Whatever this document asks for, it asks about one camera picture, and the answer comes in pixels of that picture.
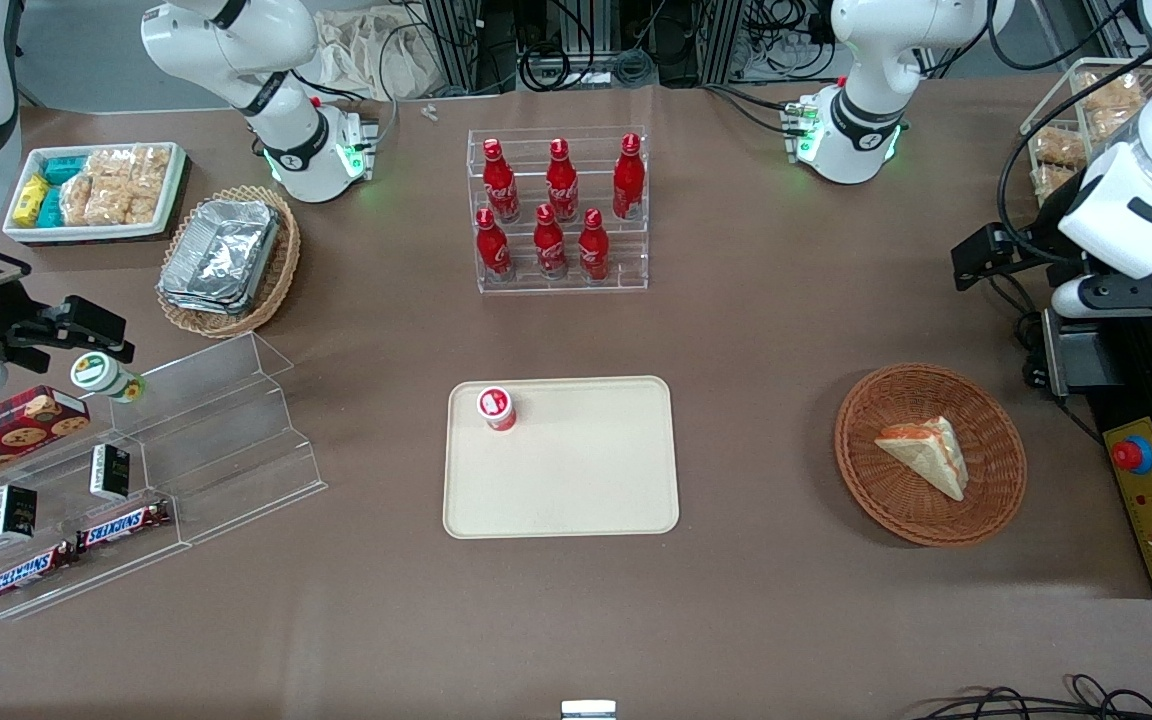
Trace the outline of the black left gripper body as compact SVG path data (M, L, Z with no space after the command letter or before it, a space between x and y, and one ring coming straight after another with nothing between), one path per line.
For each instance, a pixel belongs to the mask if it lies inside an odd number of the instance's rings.
M1069 281L1087 275L1087 255L1056 234L1047 237L1024 236L1020 240L1007 232L995 232L998 260L995 276L1018 278L1021 273L1043 270L1044 283L1052 291Z

